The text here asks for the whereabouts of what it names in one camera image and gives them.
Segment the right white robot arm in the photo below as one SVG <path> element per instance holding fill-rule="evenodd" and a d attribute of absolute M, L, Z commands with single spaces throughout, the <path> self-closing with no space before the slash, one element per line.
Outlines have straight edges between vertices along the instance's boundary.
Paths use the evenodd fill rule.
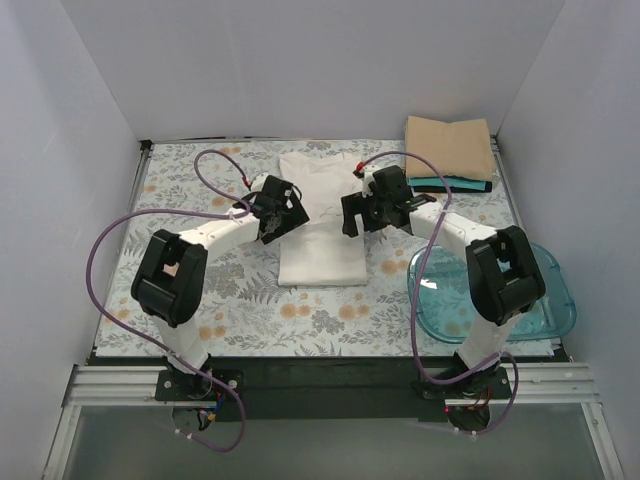
<path fill-rule="evenodd" d="M 341 199 L 343 234 L 354 238 L 361 231 L 392 226 L 426 240 L 424 259 L 440 246 L 464 261 L 475 319 L 454 354 L 454 365 L 434 377 L 419 357 L 414 362 L 421 384 L 454 385 L 464 397 L 479 395 L 520 317 L 546 293 L 525 232 L 518 226 L 482 225 L 452 212 L 449 203 L 415 194 L 398 166 L 368 168 L 359 163 L 354 175 L 362 189 Z"/>

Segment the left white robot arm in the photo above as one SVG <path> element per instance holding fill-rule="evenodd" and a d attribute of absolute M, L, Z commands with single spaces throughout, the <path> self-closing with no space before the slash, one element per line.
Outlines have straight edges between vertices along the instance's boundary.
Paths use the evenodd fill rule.
<path fill-rule="evenodd" d="M 168 348 L 171 382 L 188 398 L 207 398 L 215 389 L 211 357 L 194 320 L 208 262 L 244 244 L 267 245 L 308 221 L 299 189 L 264 174 L 224 215 L 190 230 L 152 235 L 131 295 L 154 319 Z"/>

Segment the white printed t shirt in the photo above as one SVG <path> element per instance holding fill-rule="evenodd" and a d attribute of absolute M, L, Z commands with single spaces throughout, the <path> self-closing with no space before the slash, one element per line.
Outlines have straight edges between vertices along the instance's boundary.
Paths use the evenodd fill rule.
<path fill-rule="evenodd" d="M 360 158 L 350 153 L 312 157 L 282 154 L 282 177 L 302 193 L 309 221 L 280 239 L 278 284 L 295 287 L 343 287 L 368 281 L 364 240 L 342 233 L 341 198 L 362 190 L 353 170 Z"/>

